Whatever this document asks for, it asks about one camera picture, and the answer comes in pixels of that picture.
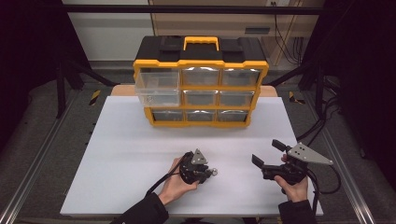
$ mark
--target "wire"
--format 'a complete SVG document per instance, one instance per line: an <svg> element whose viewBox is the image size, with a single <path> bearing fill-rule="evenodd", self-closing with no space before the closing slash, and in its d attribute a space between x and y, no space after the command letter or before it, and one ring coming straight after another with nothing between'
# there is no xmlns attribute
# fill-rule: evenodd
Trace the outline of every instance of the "wire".
<svg viewBox="0 0 396 224"><path fill-rule="evenodd" d="M312 211L314 212L314 214L316 214L318 208L319 194L320 194L317 177L315 176L314 172L312 172L309 169L307 170L306 175L308 175L308 177L311 178L312 184L314 185L315 190L314 190L314 200L312 202Z"/></svg>
<svg viewBox="0 0 396 224"><path fill-rule="evenodd" d="M324 109L324 112L323 112L323 122L322 122L322 124L321 124L319 130L315 133L315 135L312 137L311 141L309 141L309 143L307 144L308 147L309 147L309 146L314 142L314 140L318 137L320 131L322 131L322 129L323 129L324 126L326 125L326 121L328 121L329 119L332 118L332 114L333 114L335 111L339 110L339 106L338 106L334 111L332 111L332 113L330 114L330 117L329 117L328 119L326 119L326 117L327 117L327 110L328 110L331 106L333 106L334 104L337 103L337 101L336 101L336 102L332 102L332 100L335 100L335 99L337 99L337 96L332 97L332 98L326 103L326 106L325 106L325 109Z"/></svg>
<svg viewBox="0 0 396 224"><path fill-rule="evenodd" d="M169 173L167 173L167 174L164 175L161 179L159 179L159 180L147 191L145 197L149 196L149 195L152 193L152 191L154 191L158 186L160 186L161 183L162 183L163 181L165 181L167 178L169 178L171 175L178 175L178 174L179 174L179 173L175 173L175 174L174 174L174 172L175 172L175 170L177 169L177 167L179 167L180 164L184 161L184 159L186 159L188 153L189 153L189 152L187 152L186 154L184 154L183 157L180 159L180 161L177 163L177 165L176 165Z"/></svg>
<svg viewBox="0 0 396 224"><path fill-rule="evenodd" d="M286 43L285 43L285 41L283 40L282 34L281 34L281 33L279 32L279 30L277 29L276 15L274 15L274 16L275 16L275 41L276 41L277 45L279 46L280 50L282 51L283 55L285 55L286 60L288 60L289 63L297 64L297 62L291 62L291 61L289 60L289 57L290 57L290 58L292 58L292 57L290 56L290 53L289 53L289 50L288 50L288 46L286 46ZM288 55L286 55L285 50L283 50L282 46L280 46L279 42L277 41L276 32L279 32L280 38L281 38L281 40L283 41L283 46L285 46L286 52L289 54L289 57L288 57Z"/></svg>
<svg viewBox="0 0 396 224"><path fill-rule="evenodd" d="M276 7L276 3L271 3L271 6L272 6L272 7ZM274 18L275 18L275 41L276 41L277 45L279 46L280 50L282 51L283 55L285 55L285 58L286 58L286 60L288 60L289 63L298 64L297 61L296 61L296 59L293 58L293 57L291 57L290 52L289 52L289 49L288 49L288 46L286 45L286 41L283 39L282 34L280 33L279 29L277 28L277 18L276 18L276 14L274 14ZM294 62L291 62L291 61L289 60L288 55L286 55L286 53L285 53L285 50L283 50L283 48L280 46L279 42L277 41L276 33L279 33L279 37L280 37L280 39L281 39L282 42L283 42L283 46L285 47L286 52L289 54L289 57L292 58L292 60L293 60Z"/></svg>
<svg viewBox="0 0 396 224"><path fill-rule="evenodd" d="M314 130L316 130L318 127L320 127L321 123L323 120L318 119L317 122L305 133L301 134L296 138L297 142L301 141L302 139L306 138L309 134L311 134Z"/></svg>
<svg viewBox="0 0 396 224"><path fill-rule="evenodd" d="M303 37L294 37L293 41L293 57L297 61L297 64L301 65L303 61Z"/></svg>
<svg viewBox="0 0 396 224"><path fill-rule="evenodd" d="M332 170L334 171L335 175L337 176L337 188L335 188L334 190L330 190L330 191L321 191L321 194L334 194L335 192L337 192L340 188L341 188L341 176L340 174L338 174L337 170L335 170L335 168L330 165L330 168L332 168Z"/></svg>

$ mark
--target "yellow organizer box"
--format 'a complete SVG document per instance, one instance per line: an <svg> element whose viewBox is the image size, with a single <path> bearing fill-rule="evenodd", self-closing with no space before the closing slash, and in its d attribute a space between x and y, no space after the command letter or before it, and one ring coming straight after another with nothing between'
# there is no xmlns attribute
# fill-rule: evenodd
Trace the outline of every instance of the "yellow organizer box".
<svg viewBox="0 0 396 224"><path fill-rule="evenodd" d="M135 92L153 126L247 127L267 72L257 38L145 36Z"/></svg>

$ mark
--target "white tabletop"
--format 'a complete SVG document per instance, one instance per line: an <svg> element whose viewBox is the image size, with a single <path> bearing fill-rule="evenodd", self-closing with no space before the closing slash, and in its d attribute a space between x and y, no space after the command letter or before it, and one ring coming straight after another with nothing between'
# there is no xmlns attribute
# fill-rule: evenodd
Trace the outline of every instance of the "white tabletop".
<svg viewBox="0 0 396 224"><path fill-rule="evenodd" d="M282 99L260 97L246 128L159 128L145 118L135 96L108 96L62 215L114 217L144 198L169 170L174 158L199 148L211 176L198 190L167 205L173 217L264 217L278 214L286 201L275 181L264 180L251 162L255 154L266 164L281 164L277 139L289 146L296 140ZM313 187L309 183L309 200ZM317 215L323 211L318 204Z"/></svg>

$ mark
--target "metal rail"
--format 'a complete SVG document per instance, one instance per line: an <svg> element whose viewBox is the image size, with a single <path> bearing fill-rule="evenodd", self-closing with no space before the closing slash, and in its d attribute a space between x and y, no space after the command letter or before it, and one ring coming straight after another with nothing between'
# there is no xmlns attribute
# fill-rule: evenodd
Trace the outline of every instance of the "metal rail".
<svg viewBox="0 0 396 224"><path fill-rule="evenodd" d="M307 99L308 107L311 109L315 119L318 119L318 114L314 107L314 99L312 99L312 96L309 94L304 94L304 98ZM321 134L329 148L329 153L334 161L334 165L340 173L344 190L346 191L346 195L349 197L349 201L352 204L359 222L361 224L375 224L374 217L367 206L366 201L364 201L361 191L353 179L352 174L349 172L347 165L342 159L341 154L326 127L323 128Z"/></svg>
<svg viewBox="0 0 396 224"><path fill-rule="evenodd" d="M142 5L42 5L42 10L84 13L199 13L324 15L342 13L341 8L321 7L229 7L229 6L142 6Z"/></svg>
<svg viewBox="0 0 396 224"><path fill-rule="evenodd" d="M34 161L29 167L26 175L24 176L22 182L18 186L18 189L12 196L11 200L9 201L6 209L2 212L0 216L0 224L11 224L17 218L18 213L20 212L24 201L26 200L27 196L29 195L30 190L33 187L33 184L37 180L41 167L44 164L44 161L51 150L51 144L55 139L56 135L58 134L64 119L69 111L70 107L74 103L74 101L78 97L77 91L72 91L69 96L69 101L67 103L66 110L64 111L63 115L54 121L52 124L49 133L47 134L44 143L41 145L41 148L38 150Z"/></svg>

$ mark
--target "hand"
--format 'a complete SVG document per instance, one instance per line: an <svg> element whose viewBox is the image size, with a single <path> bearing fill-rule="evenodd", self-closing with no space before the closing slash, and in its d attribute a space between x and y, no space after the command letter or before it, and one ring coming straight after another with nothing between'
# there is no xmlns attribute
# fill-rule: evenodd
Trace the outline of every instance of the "hand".
<svg viewBox="0 0 396 224"><path fill-rule="evenodd" d="M286 161L287 156L283 155L282 161ZM308 178L305 177L300 183L290 185L281 176L274 177L276 183L286 192L288 199L294 203L305 201L308 199Z"/></svg>
<svg viewBox="0 0 396 224"><path fill-rule="evenodd" d="M181 157L174 159L173 164L168 172L172 171L172 169L177 165L180 160ZM174 174L176 175L171 175L165 180L165 183L163 184L163 189L158 195L163 205L167 205L172 201L179 199L187 191L198 188L199 181L195 181L191 185L186 184L178 173L179 169L177 167L174 172Z"/></svg>

